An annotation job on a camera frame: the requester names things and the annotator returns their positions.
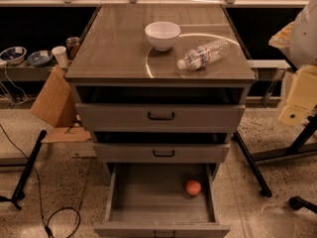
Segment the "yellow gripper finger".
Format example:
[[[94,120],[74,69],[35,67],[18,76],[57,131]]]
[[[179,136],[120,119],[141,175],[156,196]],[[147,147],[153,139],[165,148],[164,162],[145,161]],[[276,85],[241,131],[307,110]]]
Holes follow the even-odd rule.
[[[305,64],[292,83],[277,120],[285,126],[299,125],[317,105],[317,65]]]
[[[277,49],[288,48],[292,28],[293,28],[293,22],[287,24],[285,27],[283,27],[280,31],[278,31],[275,35],[273,35],[270,38],[270,40],[268,41],[268,44],[271,47],[274,47]]]

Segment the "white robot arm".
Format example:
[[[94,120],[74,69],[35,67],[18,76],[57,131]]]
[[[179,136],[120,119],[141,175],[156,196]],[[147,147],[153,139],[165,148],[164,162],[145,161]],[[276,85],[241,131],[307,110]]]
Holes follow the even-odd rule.
[[[317,0],[310,0],[268,44],[296,67],[277,120],[286,126],[298,125],[317,105]]]

